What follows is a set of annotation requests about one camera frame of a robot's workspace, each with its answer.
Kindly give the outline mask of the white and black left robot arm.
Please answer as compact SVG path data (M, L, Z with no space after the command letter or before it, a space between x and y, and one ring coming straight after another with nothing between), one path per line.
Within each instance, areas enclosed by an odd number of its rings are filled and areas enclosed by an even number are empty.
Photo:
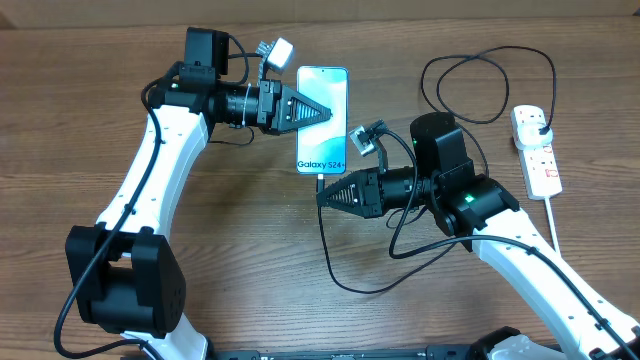
M186 280L170 246L184 185L215 126L280 135L331 111L282 84L227 80L233 35L191 27L185 53L146 85L147 126L117 194L92 226L73 227L65 252L72 290L62 307L151 359L211 359L212 342L185 313Z

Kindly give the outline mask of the smartphone with lit screen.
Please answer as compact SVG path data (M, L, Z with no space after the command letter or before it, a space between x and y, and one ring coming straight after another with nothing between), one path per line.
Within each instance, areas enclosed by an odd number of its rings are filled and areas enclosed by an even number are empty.
M349 79L343 67L301 66L297 91L328 108L328 121L303 127L296 138L296 170L304 175L339 175L347 166Z

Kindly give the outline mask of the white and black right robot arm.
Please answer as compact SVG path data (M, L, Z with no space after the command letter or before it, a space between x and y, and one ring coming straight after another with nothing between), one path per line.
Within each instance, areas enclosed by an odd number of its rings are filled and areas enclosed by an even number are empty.
M389 169L380 143L391 132L383 121L351 137L362 155L377 152L376 167L331 185L319 183L319 208L362 218L392 209L430 211L445 239L419 253L462 244L496 270L544 322L552 349L503 327L470 345L468 359L636 359L639 323L589 286L543 239L519 202L497 181L474 171L461 128L449 113L433 112L410 125L403 145L411 166Z

